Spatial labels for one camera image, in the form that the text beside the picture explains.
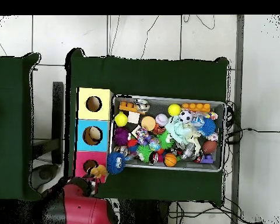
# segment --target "gray plastic bin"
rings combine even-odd
[[[183,103],[209,103],[211,105],[211,110],[214,111],[218,115],[218,119],[215,120],[216,124],[216,133],[219,135],[218,146],[216,152],[212,153],[213,164],[207,163],[195,163],[192,161],[181,160],[176,163],[174,167],[166,167],[164,163],[157,162],[153,166],[149,163],[144,163],[139,159],[131,160],[126,162],[127,167],[140,167],[144,169],[167,169],[167,170],[188,170],[188,171],[201,171],[201,172],[218,172],[223,167],[224,160],[224,152],[225,152],[225,130],[226,130],[226,104],[224,102],[219,101],[202,101],[202,100],[184,100],[184,99],[171,99],[171,98],[158,98],[158,97],[145,97],[145,96],[132,96],[131,98],[125,97],[113,97],[114,104],[114,116],[119,113],[119,105],[121,101],[131,102],[133,103],[135,99],[145,99],[150,104],[149,111],[142,115],[140,114],[139,122],[141,122],[141,118],[144,116],[152,116],[156,117],[159,113],[163,113],[167,115],[167,117],[171,117],[168,114],[168,107],[177,103],[179,105]],[[115,143],[113,142],[113,135],[116,128],[115,121],[111,121],[110,123],[110,152],[113,151],[115,147]],[[127,128],[130,132],[136,128],[136,124],[128,123],[125,128]],[[203,143],[205,138],[203,136],[198,138],[200,143]]]

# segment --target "green mat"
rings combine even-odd
[[[39,54],[0,57],[0,199],[37,200],[30,186],[32,104],[30,70]]]
[[[110,89],[114,94],[226,101],[228,60],[159,61],[116,57],[83,57],[79,48],[67,56],[66,86],[71,88],[69,161],[73,161],[76,88]],[[72,174],[72,162],[69,163]],[[221,203],[222,171],[168,171],[126,167],[109,175],[100,198],[143,200],[209,200]]]

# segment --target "blue block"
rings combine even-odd
[[[78,120],[77,151],[107,152],[109,138],[109,121]],[[103,132],[103,139],[97,145],[88,145],[83,140],[83,132],[87,127],[98,127]]]

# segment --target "pink block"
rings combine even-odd
[[[94,152],[94,151],[77,151],[76,156],[76,171],[77,177],[83,177],[86,173],[83,170],[83,164],[87,160],[95,160],[97,164],[106,166],[107,163],[107,152]],[[100,181],[105,183],[106,177],[101,176]]]

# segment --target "yellow tennis ball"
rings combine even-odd
[[[180,105],[178,105],[178,104],[171,104],[171,105],[168,107],[168,113],[169,113],[171,116],[179,115],[180,112],[181,112],[181,107],[180,107]]]
[[[120,111],[114,118],[115,123],[117,124],[118,127],[123,127],[127,124],[128,122],[128,117]]]

